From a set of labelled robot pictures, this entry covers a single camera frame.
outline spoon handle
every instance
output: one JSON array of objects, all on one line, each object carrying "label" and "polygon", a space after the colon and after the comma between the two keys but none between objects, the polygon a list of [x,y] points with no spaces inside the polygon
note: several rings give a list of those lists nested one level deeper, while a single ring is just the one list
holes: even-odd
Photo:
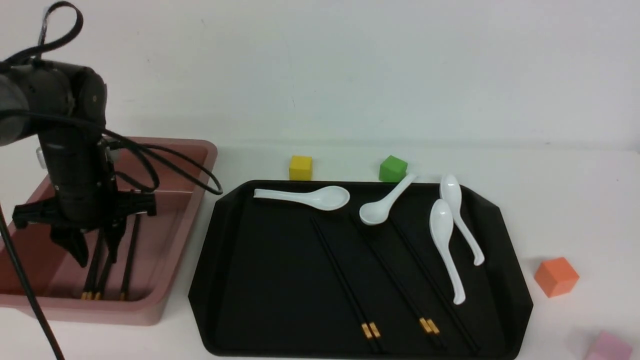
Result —
[{"label": "spoon handle", "polygon": [[453,221],[456,223],[456,226],[458,226],[458,229],[460,229],[462,236],[465,237],[467,244],[469,244],[469,247],[471,248],[471,252],[474,253],[474,265],[482,265],[482,263],[484,263],[484,254],[482,252],[482,249],[480,249],[480,245],[478,245],[476,238],[471,233],[471,231],[469,231],[469,228],[465,224],[465,221],[462,220],[460,214],[455,214],[453,216]]},{"label": "spoon handle", "polygon": [[303,195],[303,193],[279,192],[277,190],[266,189],[255,189],[255,191],[253,192],[253,197],[256,199],[284,200],[306,204],[307,198]]},{"label": "spoon handle", "polygon": [[453,258],[451,257],[451,253],[448,248],[441,249],[440,246],[436,247],[438,248],[440,257],[442,258],[442,261],[444,261],[444,266],[447,268],[449,278],[451,279],[454,294],[453,303],[460,305],[467,299],[467,296],[465,295],[465,287],[462,285],[458,269],[456,269],[456,264],[453,262]]},{"label": "spoon handle", "polygon": [[413,173],[407,174],[382,201],[392,205],[417,177],[418,175]]}]

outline yellow cube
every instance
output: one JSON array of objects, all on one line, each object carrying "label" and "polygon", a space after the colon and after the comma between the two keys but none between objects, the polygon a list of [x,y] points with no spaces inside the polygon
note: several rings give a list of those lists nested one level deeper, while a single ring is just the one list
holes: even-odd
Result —
[{"label": "yellow cube", "polygon": [[313,175],[313,160],[311,156],[297,156],[291,157],[291,163],[289,164],[289,180],[311,180]]}]

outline black cord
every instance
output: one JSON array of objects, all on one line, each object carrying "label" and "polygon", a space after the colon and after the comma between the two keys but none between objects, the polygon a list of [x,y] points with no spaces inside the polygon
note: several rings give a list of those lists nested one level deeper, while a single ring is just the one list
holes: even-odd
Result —
[{"label": "black cord", "polygon": [[203,188],[204,190],[207,190],[208,192],[210,192],[212,194],[215,194],[215,195],[222,195],[222,193],[223,193],[222,184],[220,184],[220,182],[218,181],[218,178],[211,171],[207,170],[205,167],[203,167],[202,165],[200,165],[197,162],[195,162],[189,156],[186,156],[185,154],[183,154],[183,153],[181,153],[179,151],[176,151],[176,150],[173,150],[173,149],[169,149],[167,147],[156,145],[156,144],[153,144],[153,143],[143,143],[141,145],[146,147],[147,149],[160,150],[160,151],[168,152],[169,154],[176,155],[180,159],[183,159],[183,160],[187,161],[188,163],[192,164],[193,166],[199,168],[202,172],[207,174],[207,176],[209,176],[213,180],[213,182],[216,184],[216,187],[218,188],[217,190],[214,189],[214,188],[211,188],[210,186],[208,186],[206,184],[201,183],[200,180],[198,180],[195,177],[189,175],[188,173],[183,171],[183,169],[175,166],[175,164],[171,163],[170,161],[167,160],[168,163],[163,163],[164,165],[166,165],[167,167],[169,167],[170,169],[172,169],[176,173],[182,175],[185,179],[187,179],[187,180],[191,181],[192,183],[198,185],[199,187]]},{"label": "black cord", "polygon": [[[76,24],[74,25],[73,28],[71,28],[71,30],[65,36],[55,41],[52,41],[48,44],[45,44],[44,38],[47,33],[47,22],[49,19],[49,15],[53,11],[59,8],[74,9],[76,11]],[[57,3],[51,5],[47,10],[47,13],[45,14],[45,17],[42,23],[42,29],[40,31],[40,40],[38,41],[38,45],[14,54],[13,56],[10,56],[9,58],[7,58],[4,62],[8,63],[9,65],[18,65],[18,64],[21,64],[24,60],[32,56],[36,56],[36,58],[39,59],[40,55],[42,55],[43,53],[47,53],[49,51],[59,49],[60,47],[63,47],[64,45],[67,45],[68,43],[73,41],[73,39],[75,39],[78,36],[78,34],[80,34],[83,24],[84,24],[84,17],[82,16],[82,13],[80,12],[80,10],[78,10],[78,8],[76,8],[72,3],[69,3],[67,1],[58,1]]]},{"label": "black cord", "polygon": [[2,212],[2,207],[0,206],[0,235],[2,235],[2,239],[4,241],[4,247],[6,251],[9,253],[9,257],[11,258],[11,262],[15,269],[16,274],[18,275],[18,279],[20,280],[20,284],[24,289],[24,294],[27,296],[27,300],[33,309],[33,313],[36,315],[36,319],[40,323],[42,330],[44,331],[45,336],[47,336],[47,340],[49,340],[49,344],[51,345],[51,349],[53,350],[53,354],[56,356],[57,360],[64,360],[65,356],[62,354],[62,350],[60,350],[60,345],[58,345],[58,341],[56,337],[53,335],[53,331],[51,331],[51,327],[49,326],[49,322],[47,322],[47,318],[44,316],[42,312],[42,308],[40,304],[38,304],[38,299],[36,298],[33,289],[29,283],[29,279],[27,278],[27,273],[24,271],[22,267],[22,263],[20,263],[20,259],[18,258],[18,254],[13,246],[13,241],[11,240],[11,234],[9,234],[9,228],[6,225],[6,219],[4,218],[4,214]]},{"label": "black cord", "polygon": [[[120,177],[126,177],[128,178],[128,180],[138,183],[140,186],[144,187],[147,190],[151,190],[154,191],[155,189],[157,189],[157,187],[159,186],[160,180],[157,176],[157,172],[155,171],[155,169],[153,168],[153,166],[148,162],[148,159],[146,159],[146,157],[144,157],[143,154],[146,154],[147,156],[154,158],[155,160],[157,160],[158,162],[160,162],[161,164],[167,166],[168,168],[170,168],[171,170],[173,170],[176,174],[184,177],[185,179],[191,181],[192,183],[196,184],[197,186],[203,188],[204,190],[211,192],[215,195],[221,195],[223,193],[222,191],[222,187],[220,185],[220,182],[218,181],[218,179],[216,179],[216,176],[213,175],[213,173],[211,173],[210,171],[208,171],[207,169],[205,169],[203,166],[201,166],[200,164],[196,163],[195,161],[193,161],[192,159],[190,159],[188,156],[182,154],[181,152],[172,150],[172,149],[168,149],[166,147],[162,147],[160,145],[153,145],[153,144],[147,144],[147,145],[142,145],[142,144],[138,144],[137,142],[126,138],[118,133],[114,133],[111,130],[107,130],[99,125],[96,125],[92,122],[88,122],[85,120],[81,120],[81,119],[74,119],[72,117],[66,117],[66,116],[61,116],[61,115],[46,115],[46,114],[41,114],[41,113],[34,113],[31,111],[26,111],[26,110],[2,110],[0,111],[0,119],[3,119],[5,117],[12,117],[12,116],[18,116],[18,117],[30,117],[33,120],[47,120],[47,121],[51,121],[51,122],[58,122],[60,124],[66,124],[66,125],[72,125],[72,126],[77,126],[80,127],[82,129],[89,129],[92,131],[100,131],[102,134],[110,136],[116,140],[119,140],[122,143],[122,147],[131,151],[134,155],[136,155],[136,157],[138,157],[138,159],[143,162],[143,164],[147,164],[150,168],[147,169],[148,172],[150,172],[150,175],[152,176],[153,182],[154,182],[154,186],[153,188],[149,188],[147,186],[144,186],[142,184],[139,184],[137,181],[135,181],[134,179],[132,179],[131,177],[129,177],[127,174],[122,173],[122,172],[117,172],[117,174]],[[195,177],[189,175],[186,171],[184,171],[183,169],[177,167],[175,164],[173,164],[171,161],[167,160],[165,157],[156,154],[154,151],[151,151],[151,148],[148,148],[147,146],[151,146],[157,150],[160,151],[166,151],[169,152],[170,154],[174,154],[188,162],[190,162],[191,164],[197,166],[200,170],[203,170],[211,179],[213,179],[213,181],[216,183],[216,186],[218,187],[218,189],[214,189],[211,188],[210,186],[204,184],[203,182],[201,182],[200,180],[196,179]]]}]

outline orange cube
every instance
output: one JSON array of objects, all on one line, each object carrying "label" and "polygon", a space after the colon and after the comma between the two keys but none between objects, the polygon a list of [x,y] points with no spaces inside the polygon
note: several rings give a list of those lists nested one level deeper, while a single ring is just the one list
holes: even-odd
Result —
[{"label": "orange cube", "polygon": [[535,276],[547,297],[571,292],[580,276],[565,258],[543,261]]}]

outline pink tray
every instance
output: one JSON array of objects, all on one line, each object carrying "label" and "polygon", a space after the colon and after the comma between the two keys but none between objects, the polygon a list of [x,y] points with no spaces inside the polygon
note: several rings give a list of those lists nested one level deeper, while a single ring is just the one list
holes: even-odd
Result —
[{"label": "pink tray", "polygon": [[[210,143],[201,140],[162,138],[133,138],[137,142],[155,143],[170,147],[212,169],[218,151]],[[208,177],[193,165],[171,154],[160,152],[203,182]],[[140,222],[140,234],[131,273],[130,301],[117,301],[127,261],[131,240],[133,217],[127,219],[127,232],[118,250],[118,262],[111,268],[104,300],[80,300],[86,279],[86,268],[81,268],[62,248],[49,239],[48,225],[29,225],[16,230],[13,223],[9,230],[38,301],[51,320],[91,323],[119,323],[129,325],[153,325],[160,321],[173,279],[180,265],[191,225],[204,195],[204,190],[164,165],[152,161],[160,177],[156,192],[157,216],[144,215]],[[129,152],[123,151],[116,168],[145,184],[150,184],[144,168]],[[120,190],[131,187],[119,182]],[[45,178],[28,202],[52,196],[53,189]],[[95,247],[96,234],[86,235],[90,254]],[[26,297],[13,269],[9,256],[0,250],[0,307],[13,307],[33,316]]]}]

